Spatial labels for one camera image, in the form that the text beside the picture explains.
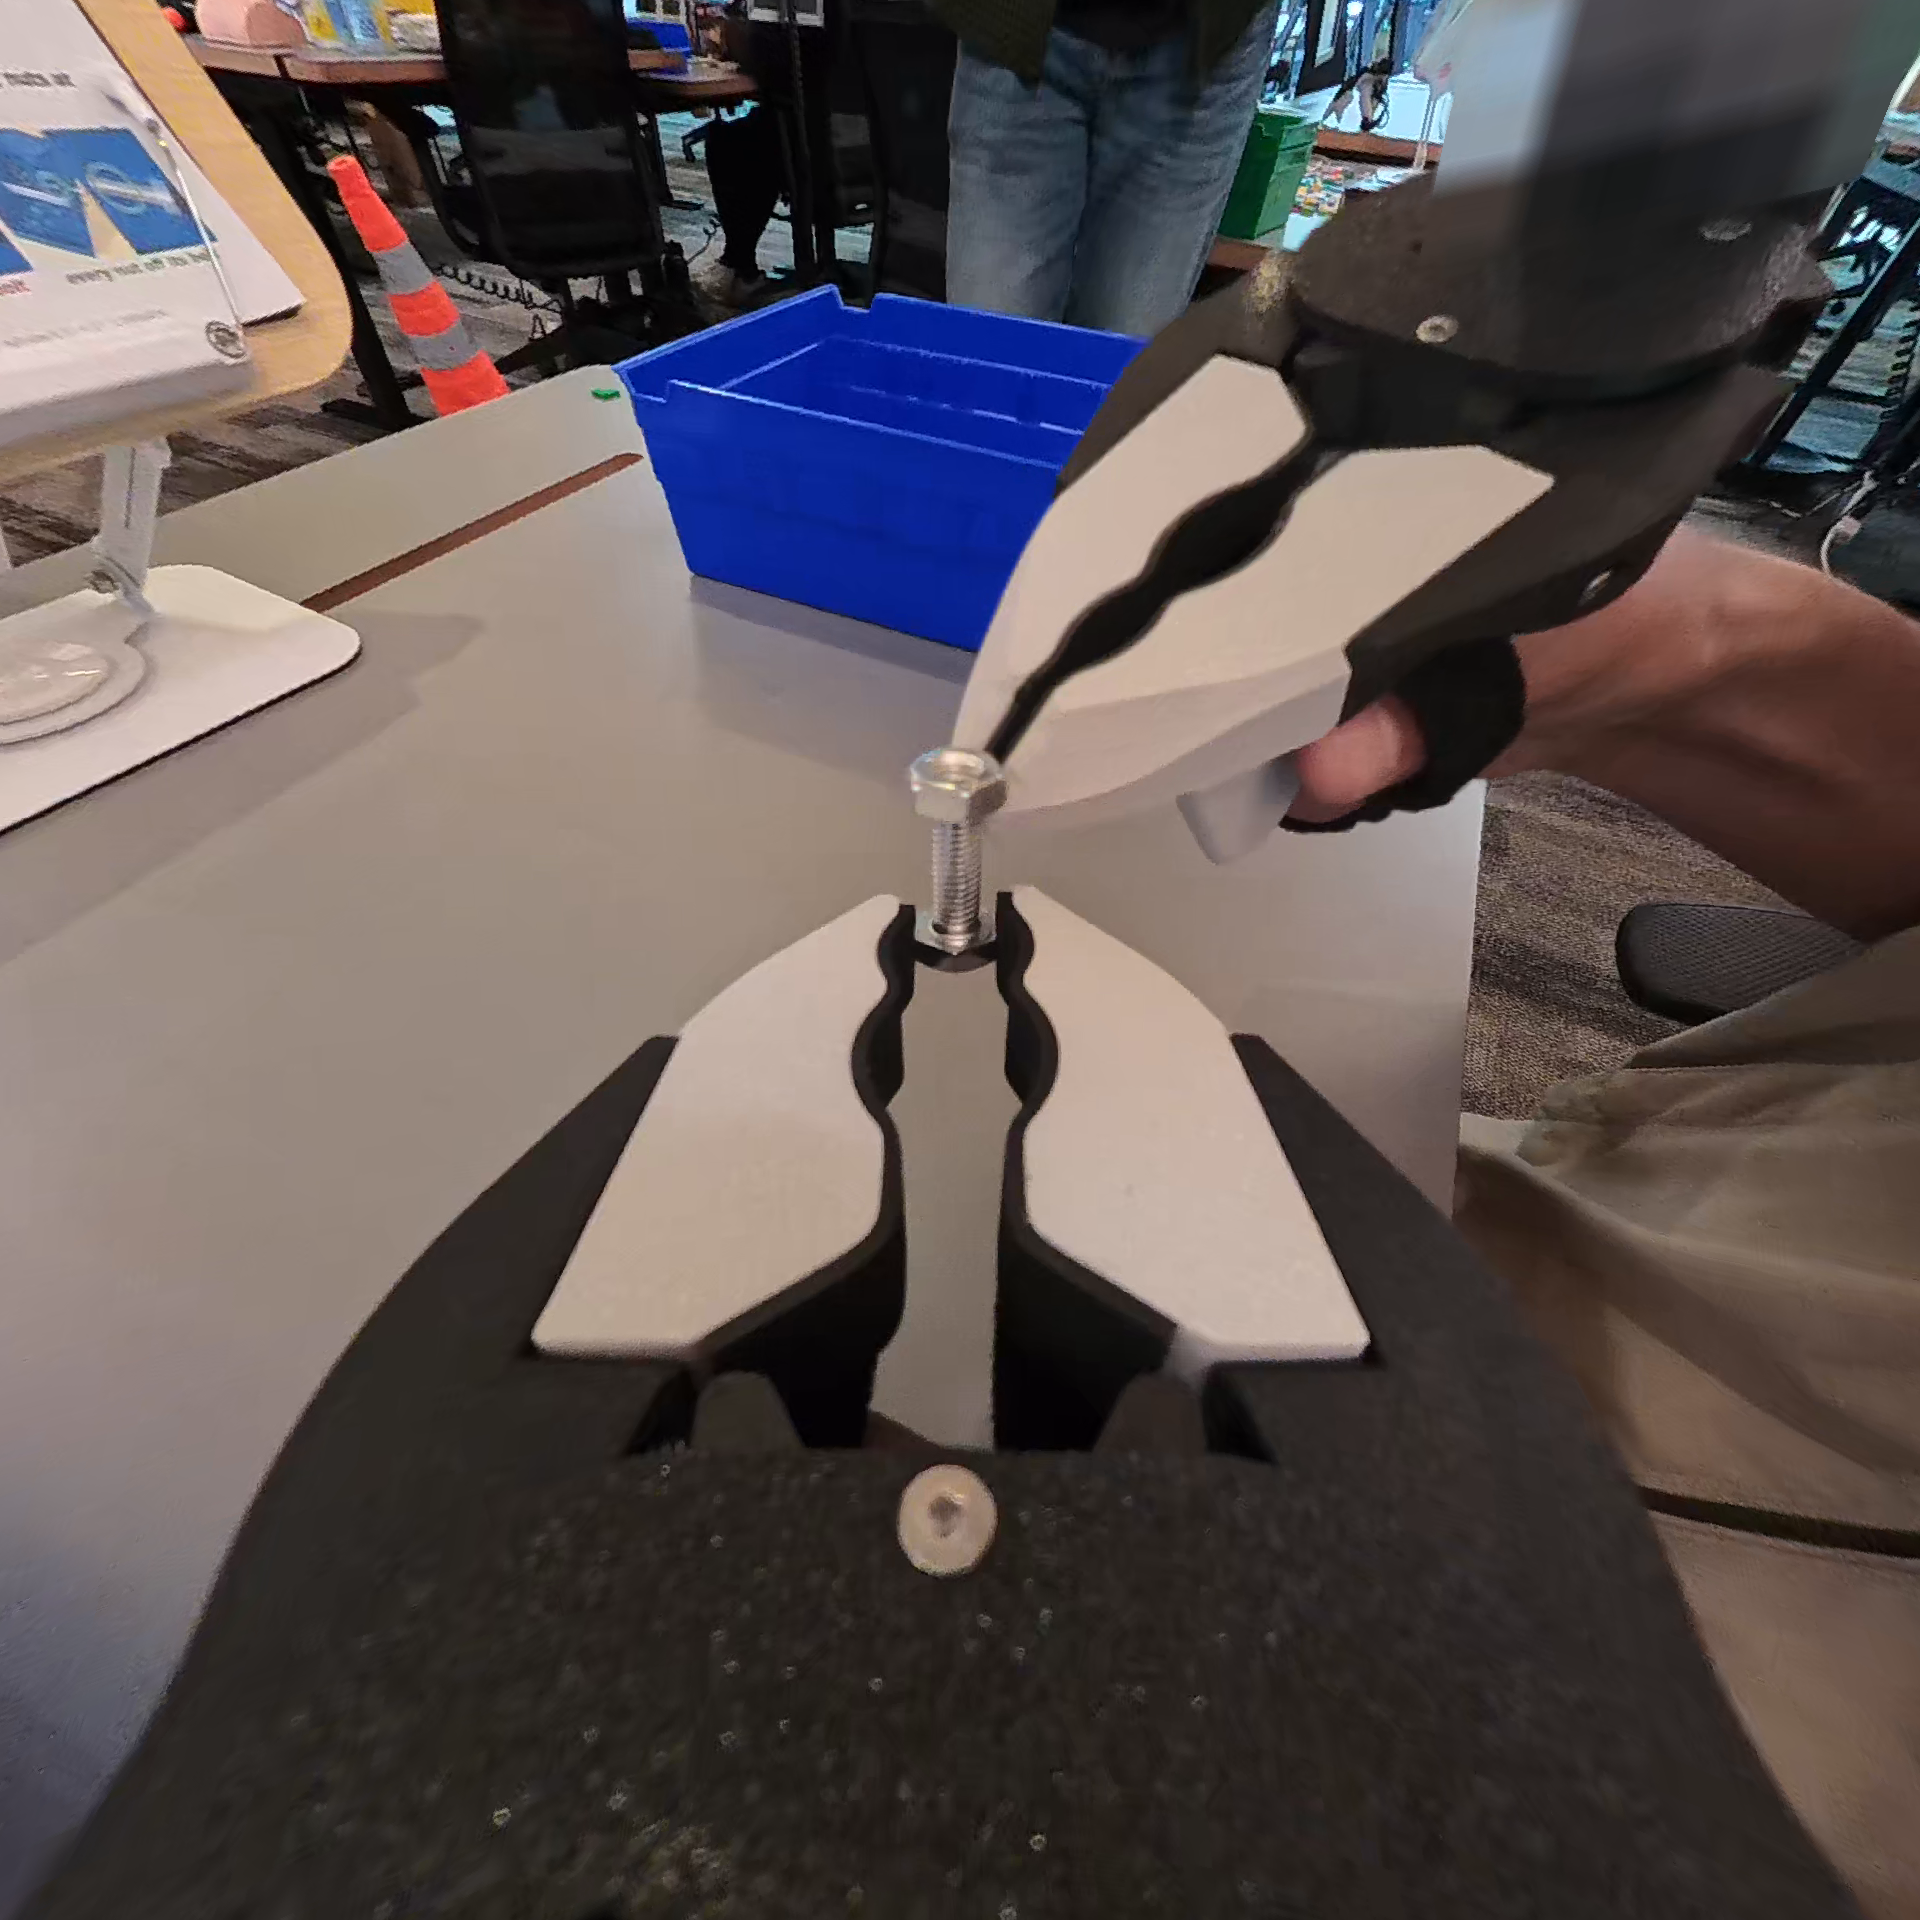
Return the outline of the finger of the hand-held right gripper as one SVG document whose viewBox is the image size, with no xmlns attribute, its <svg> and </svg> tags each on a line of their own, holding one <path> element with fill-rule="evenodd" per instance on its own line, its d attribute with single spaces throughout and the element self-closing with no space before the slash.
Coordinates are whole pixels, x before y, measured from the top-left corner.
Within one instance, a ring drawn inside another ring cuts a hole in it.
<svg viewBox="0 0 1920 1920">
<path fill-rule="evenodd" d="M 1254 558 L 1044 701 L 1004 763 L 1002 817 L 1118 820 L 1316 740 L 1348 692 L 1348 643 L 1550 489 L 1547 472 L 1483 445 L 1333 464 Z"/>
<path fill-rule="evenodd" d="M 977 652 L 956 745 L 1015 766 L 1070 683 L 1265 548 L 1309 472 L 1284 377 L 1209 357 L 1046 508 Z"/>
</svg>

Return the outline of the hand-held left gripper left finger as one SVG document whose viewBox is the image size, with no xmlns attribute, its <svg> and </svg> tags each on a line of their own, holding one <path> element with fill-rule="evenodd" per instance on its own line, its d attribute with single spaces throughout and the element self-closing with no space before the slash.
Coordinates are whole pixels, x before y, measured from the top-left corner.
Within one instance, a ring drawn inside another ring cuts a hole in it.
<svg viewBox="0 0 1920 1920">
<path fill-rule="evenodd" d="M 533 1345 L 766 1376 L 803 1436 L 862 1436 L 905 1310 L 889 1107 L 916 916 L 875 897 L 686 1021 Z"/>
</svg>

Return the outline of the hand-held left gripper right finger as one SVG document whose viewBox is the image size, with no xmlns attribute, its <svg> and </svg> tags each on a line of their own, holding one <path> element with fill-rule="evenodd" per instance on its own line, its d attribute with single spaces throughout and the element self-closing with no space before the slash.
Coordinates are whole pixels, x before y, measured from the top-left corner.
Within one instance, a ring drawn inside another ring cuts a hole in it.
<svg viewBox="0 0 1920 1920">
<path fill-rule="evenodd" d="M 1229 1028 L 1039 890 L 998 899 L 996 1427 L 1105 1427 L 1141 1378 L 1371 1348 Z"/>
</svg>

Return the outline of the blue storage bin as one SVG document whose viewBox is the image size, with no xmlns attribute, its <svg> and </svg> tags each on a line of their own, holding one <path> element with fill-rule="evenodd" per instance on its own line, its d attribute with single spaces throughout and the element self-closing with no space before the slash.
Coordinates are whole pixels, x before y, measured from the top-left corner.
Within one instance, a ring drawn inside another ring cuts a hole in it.
<svg viewBox="0 0 1920 1920">
<path fill-rule="evenodd" d="M 820 285 L 613 374 L 693 576 L 973 653 L 1142 347 Z"/>
</svg>

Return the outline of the silver hex nut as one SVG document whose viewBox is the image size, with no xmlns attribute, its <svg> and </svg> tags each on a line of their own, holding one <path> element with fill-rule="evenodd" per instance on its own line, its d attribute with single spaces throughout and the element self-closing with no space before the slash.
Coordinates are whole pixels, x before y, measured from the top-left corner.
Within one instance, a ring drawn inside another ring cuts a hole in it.
<svg viewBox="0 0 1920 1920">
<path fill-rule="evenodd" d="M 979 827 L 1005 803 L 1002 763 L 985 752 L 940 748 L 907 766 L 915 812 L 940 827 Z"/>
</svg>

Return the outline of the silver bolt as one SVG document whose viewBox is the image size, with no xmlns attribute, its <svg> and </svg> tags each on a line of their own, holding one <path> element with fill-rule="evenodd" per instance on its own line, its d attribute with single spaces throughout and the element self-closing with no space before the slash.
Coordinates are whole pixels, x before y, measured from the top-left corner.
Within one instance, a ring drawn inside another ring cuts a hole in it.
<svg viewBox="0 0 1920 1920">
<path fill-rule="evenodd" d="M 932 969 L 977 969 L 996 940 L 985 886 L 985 829 L 979 824 L 927 826 L 927 905 L 916 916 L 918 961 Z"/>
</svg>

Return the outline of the person's right forearm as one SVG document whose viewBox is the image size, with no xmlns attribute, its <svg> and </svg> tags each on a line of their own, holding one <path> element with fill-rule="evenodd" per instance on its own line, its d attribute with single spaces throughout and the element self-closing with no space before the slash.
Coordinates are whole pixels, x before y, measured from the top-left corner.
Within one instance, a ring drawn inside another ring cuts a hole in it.
<svg viewBox="0 0 1920 1920">
<path fill-rule="evenodd" d="M 1693 678 L 1662 817 L 1863 942 L 1917 922 L 1917 630 L 1815 568 L 1686 544 Z"/>
</svg>

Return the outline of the person's right hand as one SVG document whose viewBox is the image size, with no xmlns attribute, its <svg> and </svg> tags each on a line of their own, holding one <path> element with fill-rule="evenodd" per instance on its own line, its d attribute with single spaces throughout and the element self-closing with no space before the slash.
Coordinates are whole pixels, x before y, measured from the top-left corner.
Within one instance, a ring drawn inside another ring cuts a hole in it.
<svg viewBox="0 0 1920 1920">
<path fill-rule="evenodd" d="M 1293 758 L 1295 833 L 1434 809 L 1478 778 L 1582 776 L 1703 689 L 1731 554 L 1682 530 L 1583 618 L 1447 650 Z"/>
</svg>

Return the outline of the green storage bin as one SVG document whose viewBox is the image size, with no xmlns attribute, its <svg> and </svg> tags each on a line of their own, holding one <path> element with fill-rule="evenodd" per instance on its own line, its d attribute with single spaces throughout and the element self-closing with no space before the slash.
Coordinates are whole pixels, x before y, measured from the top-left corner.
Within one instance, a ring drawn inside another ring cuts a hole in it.
<svg viewBox="0 0 1920 1920">
<path fill-rule="evenodd" d="M 1265 242 L 1283 236 L 1293 213 L 1319 122 L 1313 113 L 1259 108 L 1246 138 L 1215 236 Z"/>
</svg>

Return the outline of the black office chair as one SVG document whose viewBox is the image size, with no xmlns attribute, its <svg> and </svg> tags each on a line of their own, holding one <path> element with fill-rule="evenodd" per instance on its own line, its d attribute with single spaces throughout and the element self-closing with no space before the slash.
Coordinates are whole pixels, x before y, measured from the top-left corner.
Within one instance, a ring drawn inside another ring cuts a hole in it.
<svg viewBox="0 0 1920 1920">
<path fill-rule="evenodd" d="M 482 259 L 548 294 L 573 365 L 701 325 L 660 225 L 617 3 L 436 3 Z"/>
<path fill-rule="evenodd" d="M 1639 904 L 1615 928 L 1623 993 L 1677 1025 L 1742 1012 L 1861 952 L 1820 918 L 1740 904 Z"/>
</svg>

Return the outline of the orange striped traffic cone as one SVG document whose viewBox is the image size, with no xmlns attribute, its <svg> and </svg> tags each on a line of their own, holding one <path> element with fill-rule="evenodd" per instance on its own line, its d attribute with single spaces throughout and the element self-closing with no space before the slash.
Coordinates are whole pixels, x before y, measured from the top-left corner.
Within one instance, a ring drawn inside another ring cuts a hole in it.
<svg viewBox="0 0 1920 1920">
<path fill-rule="evenodd" d="M 468 333 L 445 285 L 419 254 L 364 164 L 327 162 L 343 213 L 367 252 L 394 320 L 442 418 L 508 398 L 509 385 Z"/>
</svg>

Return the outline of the white document stand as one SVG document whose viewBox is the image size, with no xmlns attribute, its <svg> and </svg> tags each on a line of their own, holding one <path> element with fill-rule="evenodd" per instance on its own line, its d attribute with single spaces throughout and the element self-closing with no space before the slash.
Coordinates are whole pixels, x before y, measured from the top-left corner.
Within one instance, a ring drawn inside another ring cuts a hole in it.
<svg viewBox="0 0 1920 1920">
<path fill-rule="evenodd" d="M 214 568 L 154 563 L 157 442 L 109 448 L 87 580 L 3 619 L 3 829 L 346 672 L 340 619 Z"/>
</svg>

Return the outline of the white instruction board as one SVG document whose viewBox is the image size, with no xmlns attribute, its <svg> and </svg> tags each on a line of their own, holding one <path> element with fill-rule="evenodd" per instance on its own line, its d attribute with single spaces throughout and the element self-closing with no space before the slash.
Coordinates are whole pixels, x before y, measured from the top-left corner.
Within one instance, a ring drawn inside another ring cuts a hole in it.
<svg viewBox="0 0 1920 1920">
<path fill-rule="evenodd" d="M 78 4 L 3 4 L 3 445 L 241 393 L 297 284 Z"/>
</svg>

